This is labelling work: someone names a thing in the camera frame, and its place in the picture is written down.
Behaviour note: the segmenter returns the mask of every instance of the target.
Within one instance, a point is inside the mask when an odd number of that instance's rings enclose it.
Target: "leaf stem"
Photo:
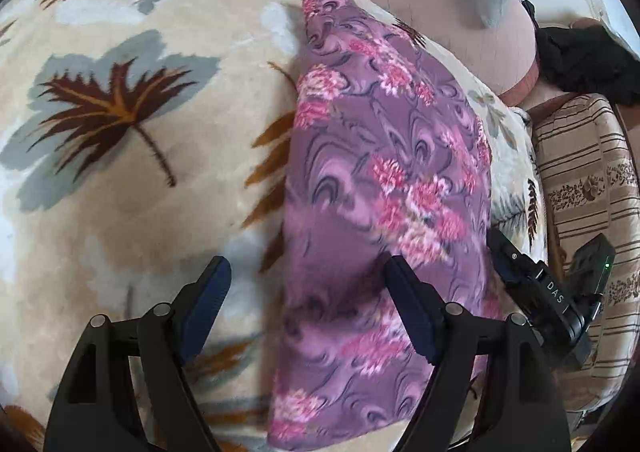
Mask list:
[[[149,136],[148,132],[146,132],[146,130],[144,130],[140,124],[132,124],[132,126],[133,126],[134,130],[140,136],[142,136],[142,139],[145,140],[145,143],[151,148],[151,152],[154,154],[154,156],[158,160],[158,163],[160,164],[160,167],[162,168],[162,170],[164,170],[164,173],[166,174],[169,186],[170,187],[175,187],[175,176],[174,176],[174,173],[171,172],[171,168],[169,167],[169,163],[166,160],[166,158],[164,157],[164,154],[162,154],[162,152],[160,152],[160,149],[156,145],[156,142],[154,142],[154,140],[151,138],[151,136]]]

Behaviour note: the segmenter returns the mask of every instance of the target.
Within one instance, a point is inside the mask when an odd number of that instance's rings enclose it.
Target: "striped cushion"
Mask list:
[[[605,307],[589,334],[596,351],[563,375],[567,410],[593,410],[620,389],[639,332],[640,196],[625,135],[607,100],[582,95],[536,129],[538,165],[565,272],[577,248],[603,232],[616,248]]]

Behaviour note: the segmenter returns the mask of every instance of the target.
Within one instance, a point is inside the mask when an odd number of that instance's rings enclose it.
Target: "purple floral fabric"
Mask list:
[[[285,200],[284,328],[270,443],[313,450],[410,418],[432,367],[378,271],[403,254],[492,314],[490,150],[451,73],[352,0],[303,0],[308,44]]]

